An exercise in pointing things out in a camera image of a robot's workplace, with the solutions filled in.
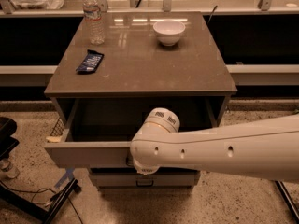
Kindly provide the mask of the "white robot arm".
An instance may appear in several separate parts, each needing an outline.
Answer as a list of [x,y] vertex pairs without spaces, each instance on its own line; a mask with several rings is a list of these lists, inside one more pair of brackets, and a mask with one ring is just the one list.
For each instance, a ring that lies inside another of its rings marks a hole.
[[299,181],[299,116],[182,132],[176,114],[155,108],[130,153],[142,175],[186,168],[275,181]]

